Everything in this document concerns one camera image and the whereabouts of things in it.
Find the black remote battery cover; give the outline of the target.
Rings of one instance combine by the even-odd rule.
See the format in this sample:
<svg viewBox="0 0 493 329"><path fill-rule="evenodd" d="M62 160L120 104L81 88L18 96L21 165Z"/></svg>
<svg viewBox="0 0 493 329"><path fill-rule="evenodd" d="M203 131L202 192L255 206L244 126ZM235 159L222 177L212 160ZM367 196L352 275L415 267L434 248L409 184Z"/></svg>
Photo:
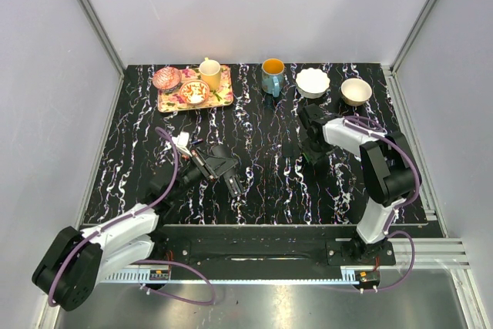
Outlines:
<svg viewBox="0 0 493 329"><path fill-rule="evenodd" d="M284 158L294 158L295 150L291 141L286 140L283 142L282 155Z"/></svg>

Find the black remote control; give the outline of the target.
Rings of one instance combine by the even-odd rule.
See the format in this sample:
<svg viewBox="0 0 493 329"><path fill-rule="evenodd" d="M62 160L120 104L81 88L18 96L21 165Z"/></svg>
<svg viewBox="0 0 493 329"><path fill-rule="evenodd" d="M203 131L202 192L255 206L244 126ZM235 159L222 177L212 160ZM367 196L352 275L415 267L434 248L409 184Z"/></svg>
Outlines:
<svg viewBox="0 0 493 329"><path fill-rule="evenodd" d="M224 174L223 179L226 187L233 198L237 198L243 194L243 186L236 174Z"/></svg>

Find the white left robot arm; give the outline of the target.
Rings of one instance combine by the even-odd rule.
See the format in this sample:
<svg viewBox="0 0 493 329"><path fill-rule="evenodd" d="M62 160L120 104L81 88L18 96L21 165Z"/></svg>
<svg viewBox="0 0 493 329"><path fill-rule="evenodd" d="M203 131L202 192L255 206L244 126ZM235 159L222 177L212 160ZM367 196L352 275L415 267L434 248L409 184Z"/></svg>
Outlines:
<svg viewBox="0 0 493 329"><path fill-rule="evenodd" d="M224 145L209 153L178 149L178 160L153 171L141 202L120 217L101 225L58 232L32 274L32 283L65 311L81 306L97 284L137 261L157 264L166 257L166 244L156 230L172 212L176 201L198 183L224 180L231 196L241 192L236 175L238 160Z"/></svg>

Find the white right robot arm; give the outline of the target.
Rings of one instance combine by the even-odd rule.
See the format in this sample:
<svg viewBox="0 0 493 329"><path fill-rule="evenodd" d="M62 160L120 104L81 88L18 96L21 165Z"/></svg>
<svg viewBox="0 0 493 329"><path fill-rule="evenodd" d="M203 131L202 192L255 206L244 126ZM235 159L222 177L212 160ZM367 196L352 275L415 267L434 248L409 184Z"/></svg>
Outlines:
<svg viewBox="0 0 493 329"><path fill-rule="evenodd" d="M316 104L299 109L297 115L307 134L300 149L308 163L321 163L337 148L361 160L367 205L354 237L343 243L341 256L368 264L385 250L395 214L419 196L421 175L407 139L367 117L325 113Z"/></svg>

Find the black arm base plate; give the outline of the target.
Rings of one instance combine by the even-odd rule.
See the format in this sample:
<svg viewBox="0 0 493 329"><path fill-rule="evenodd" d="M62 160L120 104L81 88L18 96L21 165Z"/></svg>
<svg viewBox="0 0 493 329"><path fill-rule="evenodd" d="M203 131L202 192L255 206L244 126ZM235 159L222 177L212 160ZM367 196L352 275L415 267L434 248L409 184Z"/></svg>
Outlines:
<svg viewBox="0 0 493 329"><path fill-rule="evenodd" d="M364 246L355 226L179 226L150 234L150 260L194 264L204 260L291 259L331 266L394 266L388 240Z"/></svg>

